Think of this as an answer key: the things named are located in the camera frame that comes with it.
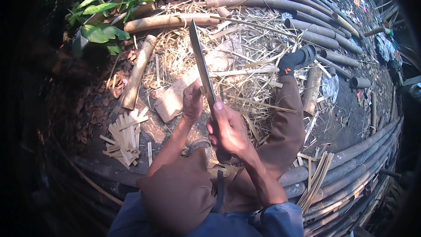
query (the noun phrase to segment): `person's right hand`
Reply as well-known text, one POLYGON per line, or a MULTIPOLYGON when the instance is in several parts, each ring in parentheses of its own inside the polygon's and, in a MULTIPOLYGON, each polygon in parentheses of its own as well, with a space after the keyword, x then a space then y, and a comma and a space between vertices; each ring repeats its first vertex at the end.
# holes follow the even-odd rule
POLYGON ((219 137, 213 134, 212 121, 209 118, 206 128, 209 131, 209 140, 213 147, 222 145, 233 156, 242 159, 249 150, 254 150, 250 138, 247 135, 241 114, 232 110, 221 101, 213 105, 213 112, 219 126, 219 137))

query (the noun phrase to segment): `machete handle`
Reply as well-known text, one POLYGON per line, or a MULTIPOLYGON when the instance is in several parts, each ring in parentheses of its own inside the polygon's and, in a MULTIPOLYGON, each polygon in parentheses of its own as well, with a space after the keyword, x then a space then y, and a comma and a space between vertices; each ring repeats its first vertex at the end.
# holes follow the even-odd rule
MULTIPOLYGON (((221 137, 219 135, 219 126, 216 120, 212 121, 212 128, 213 134, 221 141, 221 137)), ((219 163, 221 164, 228 164, 231 159, 231 154, 229 154, 224 147, 219 142, 216 147, 216 158, 218 159, 219 163)))

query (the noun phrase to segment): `person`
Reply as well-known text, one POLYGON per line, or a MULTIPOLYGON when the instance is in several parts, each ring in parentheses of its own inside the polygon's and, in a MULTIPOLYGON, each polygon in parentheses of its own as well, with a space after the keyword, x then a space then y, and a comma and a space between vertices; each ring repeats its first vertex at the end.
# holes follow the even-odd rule
POLYGON ((241 115, 220 100, 213 106, 220 130, 206 127, 212 146, 221 145, 244 166, 227 177, 207 172, 209 146, 199 141, 191 155, 180 156, 192 125, 200 118, 203 98, 197 79, 184 90, 183 114, 172 137, 156 155, 139 192, 127 194, 108 236, 303 236, 301 208, 288 202, 279 178, 304 143, 303 107, 293 76, 313 62, 316 50, 305 45, 279 63, 276 105, 297 113, 274 111, 272 132, 255 149, 241 115))

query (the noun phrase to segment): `forearm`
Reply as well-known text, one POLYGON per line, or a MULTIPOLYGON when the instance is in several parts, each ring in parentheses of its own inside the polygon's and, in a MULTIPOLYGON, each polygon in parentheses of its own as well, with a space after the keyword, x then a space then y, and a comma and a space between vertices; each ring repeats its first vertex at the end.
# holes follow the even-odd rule
POLYGON ((272 177, 254 149, 240 157, 253 182, 263 208, 288 201, 284 188, 272 177))
POLYGON ((192 121, 187 121, 182 117, 173 135, 155 157, 146 176, 152 176, 163 164, 170 164, 180 157, 193 124, 192 121))

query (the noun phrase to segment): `person's left hand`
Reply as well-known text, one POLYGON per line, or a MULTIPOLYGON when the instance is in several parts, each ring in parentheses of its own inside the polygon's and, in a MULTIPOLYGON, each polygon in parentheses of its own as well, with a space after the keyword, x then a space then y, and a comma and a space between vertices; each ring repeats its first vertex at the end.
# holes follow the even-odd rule
POLYGON ((203 111, 201 86, 202 81, 198 78, 183 91, 183 117, 191 123, 196 122, 203 111))

